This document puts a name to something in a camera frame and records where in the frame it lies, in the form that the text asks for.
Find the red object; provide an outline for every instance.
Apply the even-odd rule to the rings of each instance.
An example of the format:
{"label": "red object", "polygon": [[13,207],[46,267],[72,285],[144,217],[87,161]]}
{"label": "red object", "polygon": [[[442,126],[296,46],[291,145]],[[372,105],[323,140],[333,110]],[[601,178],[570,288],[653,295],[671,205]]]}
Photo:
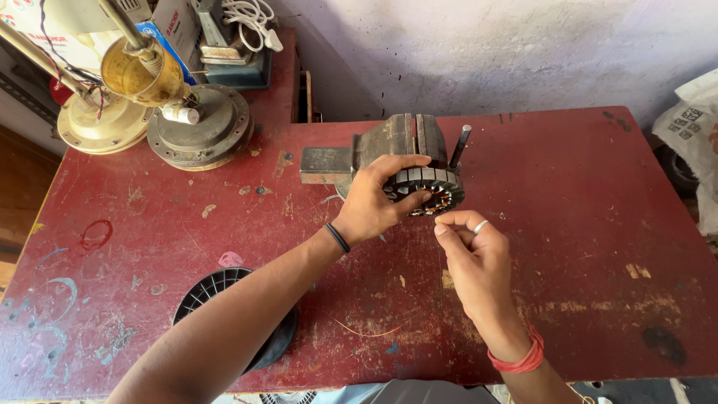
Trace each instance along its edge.
{"label": "red object", "polygon": [[72,90],[57,81],[57,77],[50,78],[50,95],[57,105],[65,105],[73,94]]}
{"label": "red object", "polygon": [[[348,147],[352,133],[381,121],[290,124],[296,34],[279,36],[286,48],[274,54],[271,88],[242,93],[256,133],[227,165],[178,170],[146,142],[111,155],[68,148],[37,218],[44,226],[29,236],[0,304],[0,399],[106,397],[225,252],[257,268],[337,215],[333,186],[299,179],[302,148]],[[718,374],[718,264],[627,108],[437,122],[449,154],[462,126],[473,127],[459,208],[510,239],[517,309],[540,326],[562,377]],[[286,355],[230,391],[500,381],[442,279],[433,228],[431,217],[406,218],[386,242],[352,248],[297,304]],[[323,312],[362,334],[402,327],[361,337]]]}
{"label": "red object", "polygon": [[539,367],[541,362],[544,361],[544,339],[541,338],[538,332],[536,332],[536,329],[531,325],[531,323],[526,322],[526,325],[528,326],[528,337],[533,343],[531,345],[531,350],[528,351],[522,360],[517,362],[500,361],[491,354],[490,349],[486,350],[486,354],[489,356],[489,359],[491,359],[491,363],[499,372],[530,372],[531,370]]}

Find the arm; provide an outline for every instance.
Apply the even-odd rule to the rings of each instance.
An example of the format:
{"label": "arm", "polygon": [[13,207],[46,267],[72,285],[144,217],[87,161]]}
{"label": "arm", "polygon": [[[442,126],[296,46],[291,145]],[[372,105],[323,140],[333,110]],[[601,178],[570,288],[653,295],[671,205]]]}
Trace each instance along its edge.
{"label": "arm", "polygon": [[[475,229],[484,218],[474,211],[449,212],[435,221],[434,233],[446,252],[467,316],[496,359],[522,360],[531,349],[531,340],[511,298],[508,240],[491,223],[476,236],[473,231],[449,228],[457,224]],[[578,403],[578,397],[545,358],[530,372],[501,372],[501,377],[517,404]]]}
{"label": "arm", "polygon": [[[359,170],[332,225],[354,247],[413,211],[429,192],[391,203],[382,191],[421,155],[381,156]],[[344,252],[325,228],[217,294],[159,338],[107,400],[116,403],[210,403],[227,390],[292,306]]]}

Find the hand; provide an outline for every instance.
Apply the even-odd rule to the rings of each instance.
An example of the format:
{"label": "hand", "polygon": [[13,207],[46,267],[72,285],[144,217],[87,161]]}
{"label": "hand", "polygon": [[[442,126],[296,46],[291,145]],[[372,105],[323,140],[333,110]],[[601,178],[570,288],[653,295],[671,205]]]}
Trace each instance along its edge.
{"label": "hand", "polygon": [[[491,223],[478,235],[473,230],[483,216],[474,211],[452,211],[436,217],[434,233],[447,255],[456,293],[467,316],[491,349],[503,361],[521,360],[531,348],[511,299],[511,258],[508,239]],[[449,225],[465,225],[454,231]]]}
{"label": "hand", "polygon": [[429,191],[420,190],[392,203],[382,190],[389,177],[402,168],[424,166],[431,161],[423,155],[383,155],[359,170],[339,216],[332,221],[349,247],[382,234],[431,198]]}

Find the red thread bracelet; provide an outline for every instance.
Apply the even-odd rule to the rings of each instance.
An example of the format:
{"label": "red thread bracelet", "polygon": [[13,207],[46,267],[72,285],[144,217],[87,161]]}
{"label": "red thread bracelet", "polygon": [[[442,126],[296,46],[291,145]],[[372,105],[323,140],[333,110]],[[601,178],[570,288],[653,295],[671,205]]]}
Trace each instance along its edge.
{"label": "red thread bracelet", "polygon": [[528,337],[531,339],[533,344],[531,345],[531,350],[528,351],[522,360],[518,362],[500,361],[491,354],[490,349],[487,351],[489,359],[491,359],[491,363],[499,372],[530,372],[531,370],[539,367],[539,365],[544,361],[544,339],[541,338],[538,332],[536,332],[531,323],[527,321],[526,325],[528,326]]}

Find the table surface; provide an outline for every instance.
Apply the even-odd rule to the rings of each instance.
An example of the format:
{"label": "table surface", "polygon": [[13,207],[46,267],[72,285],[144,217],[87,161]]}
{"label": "table surface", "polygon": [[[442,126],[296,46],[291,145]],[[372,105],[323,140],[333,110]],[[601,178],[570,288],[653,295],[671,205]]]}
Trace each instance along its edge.
{"label": "table surface", "polygon": [[[146,142],[68,149],[0,305],[1,399],[107,396],[223,253],[260,267],[339,212],[331,185],[301,183],[302,148],[348,146],[379,122],[290,124],[295,33],[280,33],[271,89],[243,93],[257,131],[227,165],[181,171]],[[474,128],[460,208],[510,239],[518,310],[561,376],[718,373],[718,265],[625,107],[437,122],[450,149]],[[432,228],[407,218],[339,260],[298,302],[289,351],[230,391],[499,381]],[[362,334],[402,327],[361,337],[332,317]]]}

